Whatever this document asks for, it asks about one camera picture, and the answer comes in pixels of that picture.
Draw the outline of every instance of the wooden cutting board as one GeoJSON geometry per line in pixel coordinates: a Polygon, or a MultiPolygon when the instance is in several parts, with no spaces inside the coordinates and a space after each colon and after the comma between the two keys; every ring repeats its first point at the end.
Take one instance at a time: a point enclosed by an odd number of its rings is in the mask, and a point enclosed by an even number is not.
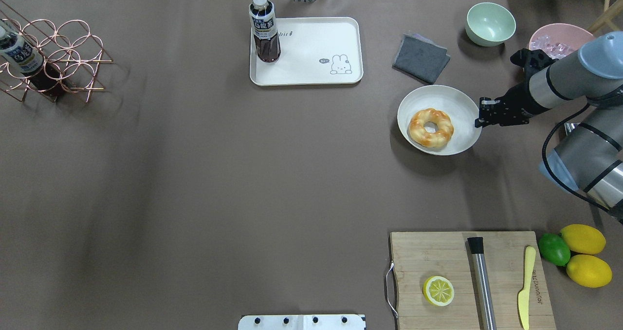
{"type": "MultiPolygon", "coordinates": [[[[480,305],[467,238],[483,237],[494,315],[499,330],[521,330],[517,294],[523,287],[525,247],[536,246],[534,232],[392,232],[398,330],[480,330],[480,305]],[[428,277],[444,276],[454,301],[430,304],[422,288],[428,277]]],[[[537,253],[530,293],[530,329],[554,330],[554,315],[537,253]]]]}

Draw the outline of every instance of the white metal plate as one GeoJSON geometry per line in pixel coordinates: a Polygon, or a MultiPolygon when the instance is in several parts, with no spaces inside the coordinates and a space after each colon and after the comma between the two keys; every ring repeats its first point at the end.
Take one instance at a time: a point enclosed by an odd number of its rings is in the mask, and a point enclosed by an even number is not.
{"type": "Polygon", "coordinates": [[[238,330],[365,330],[362,314],[244,316],[238,330]]]}
{"type": "Polygon", "coordinates": [[[251,34],[249,77],[258,86],[352,84],[363,77],[359,24],[349,17],[277,18],[281,56],[257,57],[251,34]]]}

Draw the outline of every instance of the plastic knife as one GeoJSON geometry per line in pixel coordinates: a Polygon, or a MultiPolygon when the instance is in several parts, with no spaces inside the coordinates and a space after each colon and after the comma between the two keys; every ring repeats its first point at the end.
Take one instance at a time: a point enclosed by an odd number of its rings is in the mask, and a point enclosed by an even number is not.
{"type": "Polygon", "coordinates": [[[517,295],[519,319],[521,320],[521,326],[525,330],[529,330],[530,328],[530,324],[528,322],[528,304],[530,303],[530,281],[532,281],[532,270],[534,270],[535,259],[536,250],[532,246],[527,246],[523,261],[523,288],[517,295]]]}

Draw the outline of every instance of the dark liquid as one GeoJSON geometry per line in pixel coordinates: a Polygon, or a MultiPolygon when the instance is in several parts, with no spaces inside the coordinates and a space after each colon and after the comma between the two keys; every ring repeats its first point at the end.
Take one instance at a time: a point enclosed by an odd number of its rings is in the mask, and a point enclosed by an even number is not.
{"type": "Polygon", "coordinates": [[[279,44],[279,35],[275,35],[270,39],[259,39],[253,36],[256,40],[257,56],[263,62],[274,62],[281,55],[281,46],[279,44]]]}
{"type": "Polygon", "coordinates": [[[65,89],[60,85],[62,81],[55,81],[49,77],[60,78],[60,72],[49,64],[45,64],[45,72],[43,69],[39,69],[32,75],[28,75],[28,73],[23,73],[23,75],[24,77],[28,77],[34,89],[56,100],[57,97],[65,93],[65,89]]]}
{"type": "MultiPolygon", "coordinates": [[[[2,40],[0,48],[7,49],[14,46],[18,41],[18,35],[16,33],[10,33],[8,38],[2,40]]],[[[44,64],[45,72],[43,68],[39,68],[33,73],[22,73],[24,77],[28,77],[33,89],[40,91],[40,93],[47,95],[54,101],[57,97],[60,97],[65,93],[65,90],[60,85],[64,81],[56,81],[50,77],[60,78],[60,72],[49,64],[44,64]]]]}
{"type": "MultiPolygon", "coordinates": [[[[253,4],[249,6],[251,13],[256,17],[264,17],[271,13],[273,10],[272,2],[268,2],[268,5],[262,9],[256,9],[253,4]]],[[[279,44],[279,33],[276,33],[274,37],[269,39],[259,39],[256,35],[253,35],[253,39],[256,41],[257,56],[263,62],[275,62],[279,55],[281,55],[281,45],[279,44]]]]}

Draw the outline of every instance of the wooden chair leg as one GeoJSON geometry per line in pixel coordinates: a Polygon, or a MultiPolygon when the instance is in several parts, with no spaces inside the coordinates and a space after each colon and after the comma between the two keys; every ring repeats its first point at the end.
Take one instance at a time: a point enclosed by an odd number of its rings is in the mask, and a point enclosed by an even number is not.
{"type": "Polygon", "coordinates": [[[617,0],[604,13],[602,13],[598,19],[596,19],[594,24],[588,28],[588,31],[595,33],[605,24],[614,29],[614,31],[620,31],[621,29],[612,23],[612,18],[618,15],[621,11],[623,11],[623,0],[617,0]]]}

